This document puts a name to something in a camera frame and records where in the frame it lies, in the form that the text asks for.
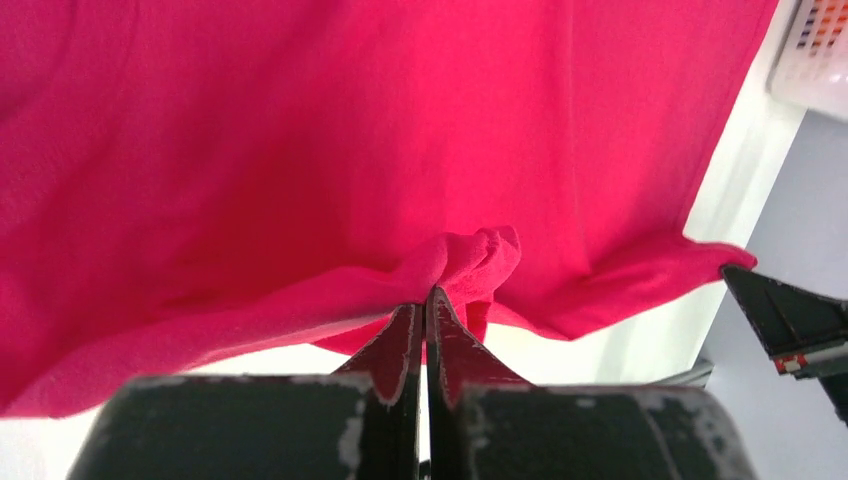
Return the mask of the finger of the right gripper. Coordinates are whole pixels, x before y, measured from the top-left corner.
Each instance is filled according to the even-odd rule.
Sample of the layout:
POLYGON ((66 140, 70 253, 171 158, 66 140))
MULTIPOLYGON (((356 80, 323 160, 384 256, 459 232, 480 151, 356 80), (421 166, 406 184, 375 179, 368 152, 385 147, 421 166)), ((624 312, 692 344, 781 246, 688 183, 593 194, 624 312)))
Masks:
POLYGON ((847 302, 752 270, 721 274, 768 358, 781 375, 825 378, 847 372, 847 302))

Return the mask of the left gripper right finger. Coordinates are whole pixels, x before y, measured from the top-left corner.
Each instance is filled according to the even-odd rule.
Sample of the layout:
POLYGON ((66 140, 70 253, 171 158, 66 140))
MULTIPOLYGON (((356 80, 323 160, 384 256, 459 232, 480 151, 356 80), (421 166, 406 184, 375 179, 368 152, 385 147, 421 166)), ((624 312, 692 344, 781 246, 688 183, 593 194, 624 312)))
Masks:
POLYGON ((468 479, 470 444, 466 396, 477 387, 531 388, 496 358, 459 320, 446 291, 434 288, 425 304, 430 464, 433 479, 468 479))

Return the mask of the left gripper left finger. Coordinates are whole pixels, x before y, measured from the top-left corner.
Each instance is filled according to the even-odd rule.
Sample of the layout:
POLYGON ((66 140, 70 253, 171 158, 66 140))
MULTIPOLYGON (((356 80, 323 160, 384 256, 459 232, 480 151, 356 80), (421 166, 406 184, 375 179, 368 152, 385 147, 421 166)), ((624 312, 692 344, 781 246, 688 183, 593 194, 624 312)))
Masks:
POLYGON ((402 305, 374 338, 332 373, 370 385, 355 428, 359 438, 339 446, 355 463, 355 479, 419 477, 422 343, 423 307, 402 305))

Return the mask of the pink t shirt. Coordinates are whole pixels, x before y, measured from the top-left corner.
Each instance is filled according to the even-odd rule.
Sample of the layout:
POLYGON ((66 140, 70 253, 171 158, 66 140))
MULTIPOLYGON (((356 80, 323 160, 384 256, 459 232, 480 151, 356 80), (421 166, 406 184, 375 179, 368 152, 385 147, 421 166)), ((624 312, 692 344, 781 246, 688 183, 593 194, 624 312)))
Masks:
POLYGON ((772 1, 5 1, 1 413, 444 288, 575 340, 752 267, 683 230, 772 1))

